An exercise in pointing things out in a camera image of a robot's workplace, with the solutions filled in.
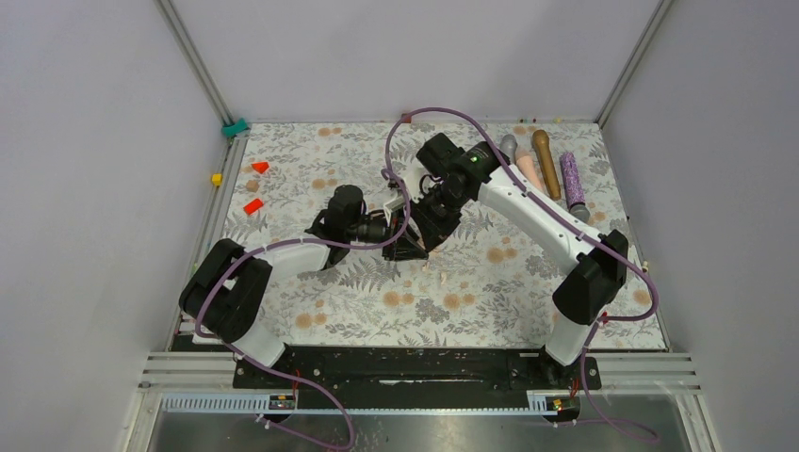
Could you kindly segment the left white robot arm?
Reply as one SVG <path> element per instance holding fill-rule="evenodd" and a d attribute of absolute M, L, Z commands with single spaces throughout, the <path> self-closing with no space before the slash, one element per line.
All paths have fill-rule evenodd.
<path fill-rule="evenodd" d="M 340 186 L 299 238 L 251 251 L 229 238 L 219 240 L 189 278 L 178 306 L 194 319 L 200 336 L 231 346 L 257 363 L 256 375 L 268 386 L 282 386 L 293 365 L 283 355 L 286 344 L 257 320 L 267 289 L 329 269 L 352 250 L 397 247 L 410 233 L 412 208 L 412 198 L 402 192 L 382 211 L 368 212 L 359 187 Z"/>

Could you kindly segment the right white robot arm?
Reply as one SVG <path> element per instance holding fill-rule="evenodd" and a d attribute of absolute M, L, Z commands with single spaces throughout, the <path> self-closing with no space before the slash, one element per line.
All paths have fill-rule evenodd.
<path fill-rule="evenodd" d="M 578 374 L 576 360 L 591 328 L 626 283 L 628 239 L 617 230 L 602 234 L 535 192 L 520 170 L 485 141 L 464 150 L 439 133 L 422 145 L 416 159 L 421 174 L 434 179 L 411 207 L 426 250 L 453 234 L 468 202 L 479 202 L 548 252 L 564 274 L 552 296 L 559 319 L 544 345 L 548 356 L 540 373 L 549 386 L 566 386 Z"/>

